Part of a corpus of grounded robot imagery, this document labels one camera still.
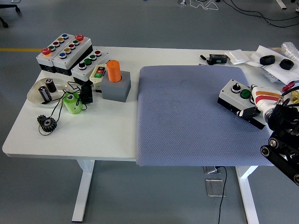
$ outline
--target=gray block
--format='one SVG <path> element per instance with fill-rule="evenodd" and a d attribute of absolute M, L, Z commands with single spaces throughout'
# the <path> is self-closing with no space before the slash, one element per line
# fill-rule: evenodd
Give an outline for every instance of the gray block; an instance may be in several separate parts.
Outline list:
<path fill-rule="evenodd" d="M 125 102 L 131 89 L 130 72 L 121 71 L 121 81 L 117 83 L 110 82 L 106 74 L 101 82 L 101 89 L 104 99 Z"/>

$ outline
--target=orange cylinder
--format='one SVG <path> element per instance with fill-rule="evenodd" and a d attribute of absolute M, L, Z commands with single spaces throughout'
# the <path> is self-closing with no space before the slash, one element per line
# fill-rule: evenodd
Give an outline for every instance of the orange cylinder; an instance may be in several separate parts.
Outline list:
<path fill-rule="evenodd" d="M 107 72 L 110 82 L 117 83 L 121 81 L 121 68 L 118 61 L 111 60 L 107 62 Z"/>

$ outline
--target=cable on floor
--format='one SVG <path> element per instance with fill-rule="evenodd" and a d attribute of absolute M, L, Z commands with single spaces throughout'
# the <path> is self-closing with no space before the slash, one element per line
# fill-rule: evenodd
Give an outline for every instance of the cable on floor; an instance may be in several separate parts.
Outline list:
<path fill-rule="evenodd" d="M 274 25 L 272 23 L 270 23 L 269 21 L 285 21 L 285 20 L 291 20 L 291 19 L 295 19 L 295 18 L 298 18 L 299 16 L 295 16 L 295 17 L 292 17 L 292 18 L 288 18 L 288 19 L 283 19 L 283 20 L 273 20 L 273 19 L 269 19 L 267 17 L 264 17 L 263 14 L 261 14 L 260 12 L 258 11 L 250 11 L 250 10 L 244 10 L 244 9 L 241 9 L 239 8 L 238 6 L 235 5 L 235 3 L 233 2 L 233 0 L 230 0 L 232 2 L 232 4 L 236 7 L 234 8 L 233 6 L 231 6 L 230 4 L 228 4 L 225 0 L 223 0 L 223 2 L 225 4 L 227 4 L 228 6 L 232 7 L 235 11 L 241 13 L 241 14 L 244 14 L 244 15 L 249 15 L 249 16 L 254 16 L 254 17 L 260 17 L 260 18 L 263 18 L 269 25 L 272 25 L 274 27 L 278 27 L 278 28 L 286 28 L 286 27 L 292 27 L 292 26 L 296 26 L 296 25 L 299 25 L 299 23 L 296 23 L 296 24 L 293 24 L 293 25 L 289 25 L 289 26 L 277 26 L 277 25 Z M 251 15 L 251 14 L 247 14 L 247 13 L 244 13 L 244 12 L 248 12 L 248 13 L 258 13 L 259 15 Z"/>
<path fill-rule="evenodd" d="M 221 202 L 219 205 L 218 224 L 220 224 L 221 205 L 222 205 L 222 201 L 223 201 L 223 197 L 224 197 L 224 189 L 225 189 L 226 179 L 228 177 L 228 172 L 226 171 L 226 168 L 225 167 L 223 167 L 223 168 L 225 169 L 225 181 L 224 181 L 224 185 L 223 185 L 222 198 L 221 198 Z"/>
<path fill-rule="evenodd" d="M 211 0 L 207 4 L 205 4 L 205 5 L 204 5 L 203 2 L 205 2 L 206 0 L 204 0 L 204 1 L 195 0 L 195 1 L 199 3 L 199 5 L 196 6 L 196 7 L 193 6 L 193 5 L 191 5 L 191 0 L 190 0 L 190 6 L 192 6 L 193 8 L 198 8 L 199 6 L 201 6 L 203 9 L 210 9 L 210 10 L 216 10 L 216 11 L 219 10 L 219 8 L 216 6 L 216 4 L 214 2 L 211 2 Z M 209 8 L 209 6 L 211 4 L 215 5 L 216 8 Z"/>

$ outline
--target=robotic arm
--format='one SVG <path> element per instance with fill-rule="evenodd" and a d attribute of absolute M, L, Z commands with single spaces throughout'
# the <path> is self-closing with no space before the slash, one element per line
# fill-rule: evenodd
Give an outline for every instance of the robotic arm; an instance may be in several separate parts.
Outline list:
<path fill-rule="evenodd" d="M 263 118 L 273 131 L 268 145 L 261 147 L 261 153 L 299 186 L 299 111 L 296 108 L 299 103 L 290 104 L 290 99 L 286 97 L 299 86 L 283 94 L 257 86 L 251 88 L 257 109 L 263 113 Z M 246 110 L 238 116 L 247 114 Z"/>

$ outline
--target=yellow floor line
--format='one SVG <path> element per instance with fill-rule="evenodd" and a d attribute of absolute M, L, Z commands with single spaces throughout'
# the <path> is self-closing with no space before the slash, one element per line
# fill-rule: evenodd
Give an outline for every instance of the yellow floor line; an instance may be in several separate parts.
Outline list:
<path fill-rule="evenodd" d="M 11 52 L 40 52 L 42 49 L 34 49 L 34 48 L 0 48 L 0 51 L 11 51 Z"/>

